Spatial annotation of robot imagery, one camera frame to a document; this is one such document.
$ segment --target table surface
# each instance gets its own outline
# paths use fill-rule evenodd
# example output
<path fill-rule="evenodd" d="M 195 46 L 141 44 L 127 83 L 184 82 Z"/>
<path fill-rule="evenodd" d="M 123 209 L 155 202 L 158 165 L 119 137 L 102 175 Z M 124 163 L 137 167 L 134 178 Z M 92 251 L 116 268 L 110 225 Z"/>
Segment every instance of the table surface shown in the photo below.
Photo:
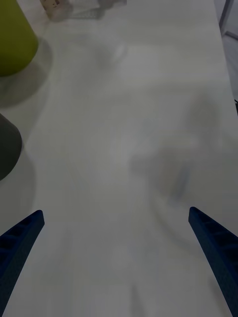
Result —
<path fill-rule="evenodd" d="M 37 55 L 0 82 L 24 142 L 0 232 L 37 209 L 46 225 L 4 316 L 230 316 L 188 224 L 196 206 L 238 234 L 238 118 L 212 0 L 26 15 Z"/>

